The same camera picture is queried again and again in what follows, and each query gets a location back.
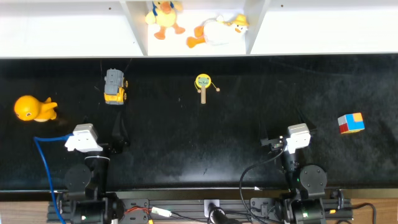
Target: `yellow toy truck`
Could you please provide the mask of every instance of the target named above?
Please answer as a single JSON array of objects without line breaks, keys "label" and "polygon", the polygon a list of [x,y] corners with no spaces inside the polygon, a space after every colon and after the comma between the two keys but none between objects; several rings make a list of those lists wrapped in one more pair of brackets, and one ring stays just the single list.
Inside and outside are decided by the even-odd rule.
[{"label": "yellow toy truck", "polygon": [[105,103],[109,105],[123,105],[127,100],[127,80],[122,71],[109,69],[105,76]]}]

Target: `yellow plush duck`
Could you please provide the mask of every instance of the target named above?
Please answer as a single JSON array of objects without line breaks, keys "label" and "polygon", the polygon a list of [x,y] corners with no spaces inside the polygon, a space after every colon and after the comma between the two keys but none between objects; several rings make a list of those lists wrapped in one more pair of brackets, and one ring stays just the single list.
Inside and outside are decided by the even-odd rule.
[{"label": "yellow plush duck", "polygon": [[57,103],[51,102],[50,97],[42,103],[33,96],[22,96],[16,101],[14,111],[17,117],[23,121],[44,122],[57,118],[54,111],[56,106],[58,106]]},{"label": "yellow plush duck", "polygon": [[206,20],[202,26],[195,28],[195,37],[188,37],[189,48],[202,43],[223,45],[240,39],[248,30],[246,16],[239,14],[232,22],[225,22],[223,16]]},{"label": "yellow plush duck", "polygon": [[175,9],[178,11],[182,10],[182,5],[180,2],[175,1],[153,1],[152,2],[153,9],[145,18],[145,21],[151,25],[156,22],[156,24],[160,25],[160,31],[155,34],[155,37],[159,40],[164,40],[166,38],[165,32],[169,27],[173,27],[175,29],[176,34],[182,34],[185,32],[185,29],[179,27],[176,23],[177,14],[175,13]]}]

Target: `blue vest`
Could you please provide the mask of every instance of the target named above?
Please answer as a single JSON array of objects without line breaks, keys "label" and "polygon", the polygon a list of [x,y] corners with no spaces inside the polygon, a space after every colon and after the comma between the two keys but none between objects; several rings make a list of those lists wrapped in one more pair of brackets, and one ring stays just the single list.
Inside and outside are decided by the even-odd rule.
[{"label": "blue vest", "polygon": [[[154,6],[154,8],[152,9],[152,12],[154,13],[155,16],[157,16],[157,12],[156,12],[156,5],[154,2],[152,2],[152,5]],[[170,1],[170,6],[172,7],[172,9],[174,8],[174,4]]]}]

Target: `rubik's cube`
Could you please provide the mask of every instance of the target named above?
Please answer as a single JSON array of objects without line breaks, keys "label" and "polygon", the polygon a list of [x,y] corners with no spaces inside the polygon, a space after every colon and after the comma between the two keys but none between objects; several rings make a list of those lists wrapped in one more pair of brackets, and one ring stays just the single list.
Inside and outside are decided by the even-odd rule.
[{"label": "rubik's cube", "polygon": [[338,125],[340,126],[340,134],[355,133],[365,129],[362,114],[346,114],[338,118]]}]

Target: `black table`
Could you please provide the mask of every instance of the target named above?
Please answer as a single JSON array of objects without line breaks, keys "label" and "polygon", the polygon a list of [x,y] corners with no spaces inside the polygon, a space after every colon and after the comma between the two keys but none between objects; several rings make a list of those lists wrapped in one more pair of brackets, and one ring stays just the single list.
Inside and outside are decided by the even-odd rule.
[{"label": "black table", "polygon": [[[126,71],[127,106],[104,102],[106,70]],[[211,76],[200,104],[194,79]],[[296,108],[318,132],[300,153],[328,172],[328,187],[398,187],[398,56],[308,55],[226,58],[57,59],[0,61],[0,190],[48,190],[32,137],[71,133],[84,119],[107,141],[119,111],[126,112],[131,147],[113,156],[108,190],[237,187],[242,171],[267,159],[259,147],[260,120],[271,135],[297,124]],[[58,103],[59,119],[22,122],[18,97]],[[361,112],[366,130],[339,133],[337,118]],[[42,143],[53,184],[84,155],[64,142]],[[280,163],[250,171],[247,187],[286,189]]]}]

